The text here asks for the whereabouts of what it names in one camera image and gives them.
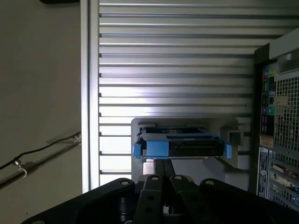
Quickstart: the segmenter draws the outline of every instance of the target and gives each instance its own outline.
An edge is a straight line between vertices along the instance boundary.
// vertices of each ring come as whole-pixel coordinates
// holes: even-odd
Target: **horizontal slat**
[[[246,105],[252,104],[251,98],[104,98],[100,97],[101,106],[104,105]]]
[[[131,126],[102,126],[100,125],[100,132],[102,136],[105,135],[117,135],[117,136],[130,136],[131,135]]]
[[[100,6],[143,6],[143,7],[228,7],[228,8],[256,8],[265,9],[275,7],[299,7],[299,3],[293,0],[101,0]]]
[[[224,66],[252,67],[252,59],[243,58],[100,58],[100,66]]]
[[[100,151],[130,152],[131,151],[130,148],[131,148],[130,137],[100,137]]]
[[[232,114],[242,114],[242,113],[251,113],[251,108],[245,106],[101,106],[100,113],[102,116],[143,116],[146,114],[152,113],[198,113],[199,115],[203,113],[232,113]]]
[[[126,74],[126,75],[150,75],[150,74],[230,74],[230,75],[251,75],[253,67],[231,68],[231,67],[100,67],[102,74]]]
[[[252,78],[99,78],[100,85],[253,85]]]
[[[127,175],[127,174],[102,174],[100,175],[100,186],[109,183],[111,181],[114,181],[118,178],[128,178],[131,179],[132,176],[131,175]]]
[[[102,97],[142,97],[147,93],[184,94],[251,94],[251,86],[244,87],[100,87]]]
[[[165,15],[299,15],[299,8],[207,8],[207,7],[100,7],[100,14],[165,14]]]
[[[102,54],[220,54],[252,55],[256,48],[150,48],[101,47]]]
[[[131,170],[131,156],[100,156],[101,170]]]
[[[100,124],[128,124],[130,125],[135,117],[100,117]],[[237,117],[239,124],[251,124],[251,117]]]
[[[187,39],[187,38],[100,38],[100,46],[148,46],[148,47],[258,47],[269,39]]]
[[[187,18],[100,18],[103,27],[297,27],[299,20],[187,19]]]
[[[102,35],[284,35],[297,26],[285,28],[168,28],[100,27]]]

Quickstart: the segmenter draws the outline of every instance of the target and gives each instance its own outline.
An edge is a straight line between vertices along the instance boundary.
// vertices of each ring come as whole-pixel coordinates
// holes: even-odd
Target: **metal frame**
[[[100,185],[99,1],[81,0],[82,191]]]

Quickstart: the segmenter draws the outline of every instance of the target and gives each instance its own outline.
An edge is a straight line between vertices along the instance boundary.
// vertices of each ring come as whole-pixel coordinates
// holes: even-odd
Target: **screw hole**
[[[128,185],[129,182],[128,182],[128,181],[122,181],[121,184],[122,184],[122,185]]]
[[[207,185],[214,185],[214,182],[213,181],[206,181],[206,184]]]
[[[153,211],[153,209],[152,209],[152,208],[150,208],[150,207],[147,207],[147,208],[145,208],[145,211],[146,211],[146,212],[152,212],[152,211]]]

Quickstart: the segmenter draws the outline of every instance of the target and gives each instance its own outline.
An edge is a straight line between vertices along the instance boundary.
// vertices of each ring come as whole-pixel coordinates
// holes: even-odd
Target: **blue hard drive caddy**
[[[145,127],[133,145],[136,159],[232,157],[232,147],[202,128]]]

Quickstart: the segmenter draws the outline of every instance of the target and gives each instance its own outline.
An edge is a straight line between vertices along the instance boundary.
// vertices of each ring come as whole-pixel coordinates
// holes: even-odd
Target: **label sticker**
[[[256,194],[260,197],[267,197],[267,174],[268,174],[269,153],[260,152],[258,158],[258,177]]]
[[[288,96],[277,96],[276,97],[276,105],[277,106],[288,106],[289,105],[289,97]]]
[[[260,136],[260,145],[268,148],[273,148],[274,140],[270,137]]]

